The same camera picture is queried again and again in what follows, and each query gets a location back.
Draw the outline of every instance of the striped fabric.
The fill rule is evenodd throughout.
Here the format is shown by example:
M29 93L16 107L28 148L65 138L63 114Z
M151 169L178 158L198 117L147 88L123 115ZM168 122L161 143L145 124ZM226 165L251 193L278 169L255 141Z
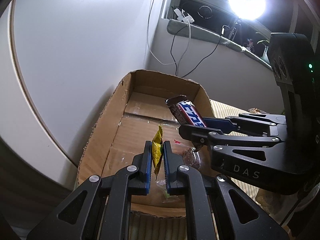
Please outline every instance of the striped fabric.
M225 118L247 113L241 109L211 100L214 116ZM244 135L232 132L230 135ZM255 200L258 188L237 179L232 179L249 197ZM157 218L150 215L131 213L129 240L185 240L187 239L186 218Z

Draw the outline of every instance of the yellow snack wrapper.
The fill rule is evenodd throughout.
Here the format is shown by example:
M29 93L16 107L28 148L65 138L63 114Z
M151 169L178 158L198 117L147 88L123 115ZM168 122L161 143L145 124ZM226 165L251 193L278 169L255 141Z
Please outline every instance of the yellow snack wrapper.
M162 146L162 127L159 125L159 130L152 140L152 161L153 166L155 167L155 175L158 176L161 160L163 155L163 146Z

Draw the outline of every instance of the cardboard box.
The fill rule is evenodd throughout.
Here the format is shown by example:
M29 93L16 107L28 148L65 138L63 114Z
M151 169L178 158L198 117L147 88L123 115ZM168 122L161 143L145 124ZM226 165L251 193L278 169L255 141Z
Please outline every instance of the cardboard box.
M115 174L131 164L135 155L143 152L145 141L152 140L160 124L163 139L171 142L172 150L181 153L192 144L183 140L179 124L165 100L186 95L203 117L214 117L210 100L203 87L193 81L154 71L137 70L128 73L118 84L101 113L84 149L78 169L78 182L93 174L102 177ZM203 147L204 172L212 175L209 153ZM160 169L157 181L164 179ZM156 184L152 170L148 196L132 196L132 210L157 217L185 216L184 200L164 202L163 188Z

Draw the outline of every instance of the round light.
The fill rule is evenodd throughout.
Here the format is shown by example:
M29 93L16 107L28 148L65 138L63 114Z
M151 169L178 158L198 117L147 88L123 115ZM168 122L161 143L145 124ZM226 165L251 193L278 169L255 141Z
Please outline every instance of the round light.
M242 19L254 20L260 17L266 7L265 0L228 0L231 9Z

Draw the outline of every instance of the white cable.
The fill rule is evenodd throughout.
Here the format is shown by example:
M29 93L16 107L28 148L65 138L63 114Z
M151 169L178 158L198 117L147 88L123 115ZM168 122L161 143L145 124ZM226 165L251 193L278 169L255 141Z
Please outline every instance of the white cable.
M190 41L191 41L191 25L190 25L189 19L187 19L187 21L188 21L188 25L189 25L189 40L188 40L188 45L187 45L186 50L184 51L184 53L182 54L181 58L178 61L178 64L177 64L177 76L179 76L179 65L180 65L180 62L181 62L183 56L185 55L185 53L187 52L187 50L189 48Z
M189 48L189 44L190 44L190 40L191 40L191 26L190 26L190 22L188 20L188 24L189 24L189 41L188 41L188 46L185 50L185 52L182 54L181 58L179 61L174 61L172 63L167 63L167 64L164 64L162 63L151 51L150 49L150 46L149 46L149 24L150 24L150 15L151 15L151 11L152 11L152 7L153 7L153 3L154 3L155 0L150 0L150 6L149 6L149 16L148 16L148 24L147 24L147 46L148 46L148 49L150 51L150 53L152 54L152 56L162 65L172 65L172 64L175 64L175 63L178 63L180 62L180 60L182 60L183 56L185 55L185 53L187 52L188 48Z

